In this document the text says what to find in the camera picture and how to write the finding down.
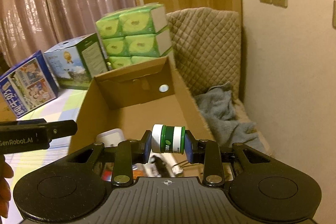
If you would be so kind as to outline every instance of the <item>white lid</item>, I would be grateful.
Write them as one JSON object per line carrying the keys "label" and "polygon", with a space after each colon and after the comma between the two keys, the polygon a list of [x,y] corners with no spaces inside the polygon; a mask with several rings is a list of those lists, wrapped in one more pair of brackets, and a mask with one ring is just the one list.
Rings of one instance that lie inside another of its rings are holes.
{"label": "white lid", "polygon": [[118,146],[122,141],[125,141],[125,137],[120,128],[100,133],[96,137],[96,142],[104,143],[105,147]]}
{"label": "white lid", "polygon": [[155,124],[152,130],[152,151],[154,153],[161,153],[160,143],[161,143],[161,131],[162,124]]}

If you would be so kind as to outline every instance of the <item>gray cloth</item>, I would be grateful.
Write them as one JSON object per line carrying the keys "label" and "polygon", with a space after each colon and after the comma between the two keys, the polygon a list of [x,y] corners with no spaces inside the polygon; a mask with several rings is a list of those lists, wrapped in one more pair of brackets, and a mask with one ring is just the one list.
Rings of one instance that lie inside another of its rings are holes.
{"label": "gray cloth", "polygon": [[231,84],[213,86],[205,94],[195,97],[199,110],[219,146],[231,147],[235,142],[245,143],[265,153],[254,122],[239,122],[232,103]]}

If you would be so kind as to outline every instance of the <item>checkered tablecloth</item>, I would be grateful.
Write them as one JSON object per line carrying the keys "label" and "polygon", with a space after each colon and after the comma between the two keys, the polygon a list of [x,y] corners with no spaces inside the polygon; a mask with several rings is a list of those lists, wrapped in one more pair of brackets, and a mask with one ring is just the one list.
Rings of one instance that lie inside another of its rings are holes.
{"label": "checkered tablecloth", "polygon": [[[43,118],[47,122],[75,120],[77,119],[79,108],[83,102],[86,90],[60,90],[57,99],[37,108],[20,118],[20,120],[30,120]],[[47,150],[30,151],[24,153],[8,154],[6,161],[14,170],[14,177],[8,180],[11,191],[16,182],[24,175],[55,160],[58,160],[68,153],[71,137],[53,140]],[[9,202],[9,214],[7,219],[2,219],[3,224],[17,224],[22,221],[22,217],[16,208],[14,200]]]}

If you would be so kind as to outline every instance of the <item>finger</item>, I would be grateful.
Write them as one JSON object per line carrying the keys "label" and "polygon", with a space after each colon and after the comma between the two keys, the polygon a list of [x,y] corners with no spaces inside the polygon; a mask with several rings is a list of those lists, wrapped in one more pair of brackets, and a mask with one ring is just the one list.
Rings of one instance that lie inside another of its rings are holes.
{"label": "finger", "polygon": [[6,160],[5,155],[0,154],[0,174],[2,174],[2,169],[5,164],[5,160]]}
{"label": "finger", "polygon": [[0,179],[0,196],[4,200],[11,200],[11,189],[4,178]]}
{"label": "finger", "polygon": [[5,201],[0,199],[0,216],[7,218],[8,217],[8,208],[9,208],[9,201]]}
{"label": "finger", "polygon": [[10,179],[14,176],[14,171],[12,167],[6,162],[4,163],[2,168],[2,176],[7,179]]}

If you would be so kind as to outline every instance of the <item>beige wall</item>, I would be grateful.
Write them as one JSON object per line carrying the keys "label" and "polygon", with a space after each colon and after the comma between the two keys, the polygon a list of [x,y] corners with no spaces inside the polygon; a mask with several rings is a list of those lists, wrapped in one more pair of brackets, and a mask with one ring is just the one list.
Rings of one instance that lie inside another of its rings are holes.
{"label": "beige wall", "polygon": [[245,106],[279,160],[318,181],[315,219],[336,222],[336,30],[333,0],[288,8],[243,0]]}

